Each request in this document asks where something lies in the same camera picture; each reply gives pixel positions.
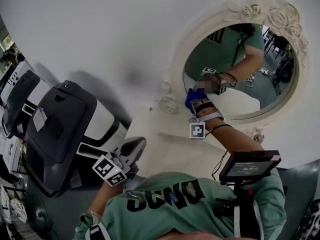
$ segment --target button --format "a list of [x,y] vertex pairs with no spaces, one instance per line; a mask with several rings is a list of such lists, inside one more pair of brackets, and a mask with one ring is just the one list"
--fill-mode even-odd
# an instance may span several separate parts
[[70,85],[70,82],[69,82],[69,81],[65,81],[65,82],[63,83],[63,88],[68,88],[69,85]]

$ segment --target wall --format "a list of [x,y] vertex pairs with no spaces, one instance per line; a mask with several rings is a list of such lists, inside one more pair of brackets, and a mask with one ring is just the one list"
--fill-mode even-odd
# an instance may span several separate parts
[[[129,122],[138,104],[154,104],[184,30],[226,0],[0,0],[0,14],[38,73],[76,81]],[[300,103],[265,131],[282,166],[319,157],[320,0],[288,0],[309,39],[310,80]]]

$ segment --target person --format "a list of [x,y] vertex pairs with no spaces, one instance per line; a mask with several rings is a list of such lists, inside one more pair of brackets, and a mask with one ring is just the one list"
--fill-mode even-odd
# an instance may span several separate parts
[[204,68],[212,68],[228,84],[234,85],[253,75],[264,63],[264,39],[258,24],[236,24],[205,38],[185,63],[185,73],[197,81]]
[[6,163],[4,161],[4,158],[2,155],[0,155],[0,178],[5,180],[6,182],[10,183],[10,184],[14,184],[19,182],[19,178],[10,174],[8,171],[8,168],[6,166]]
[[[195,107],[206,102],[209,101],[201,101]],[[198,111],[197,116],[203,117],[215,111],[214,107],[206,107]],[[217,117],[206,121],[205,127],[211,130],[224,124]],[[263,150],[258,142],[227,124],[211,134],[229,153],[234,150]],[[166,172],[145,179],[132,191],[124,192],[123,187],[123,183],[114,187],[106,183],[102,185],[87,212],[80,217],[75,240],[86,239],[86,232],[96,218],[111,240],[235,239],[233,216],[217,217],[214,214],[216,198],[236,198],[226,185],[209,178]],[[249,187],[259,206],[264,239],[274,240],[286,221],[285,195],[278,171],[273,169],[270,176]]]

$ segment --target reflected person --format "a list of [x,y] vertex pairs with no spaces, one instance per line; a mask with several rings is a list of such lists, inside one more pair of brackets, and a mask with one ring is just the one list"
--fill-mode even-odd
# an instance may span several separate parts
[[185,73],[197,81],[204,68],[212,68],[228,84],[253,75],[264,63],[264,39],[258,24],[236,24],[222,28],[205,38],[192,51]]

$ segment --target white mirror frame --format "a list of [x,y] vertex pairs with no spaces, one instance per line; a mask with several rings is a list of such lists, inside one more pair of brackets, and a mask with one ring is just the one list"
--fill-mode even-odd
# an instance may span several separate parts
[[254,113],[226,118],[231,125],[255,127],[275,122],[299,99],[309,75],[308,41],[302,34],[297,9],[285,0],[228,1],[199,17],[182,35],[171,67],[163,76],[163,94],[158,106],[169,114],[178,114],[187,93],[184,87],[185,63],[194,48],[209,34],[234,24],[255,23],[270,27],[285,37],[294,51],[294,75],[275,102]]

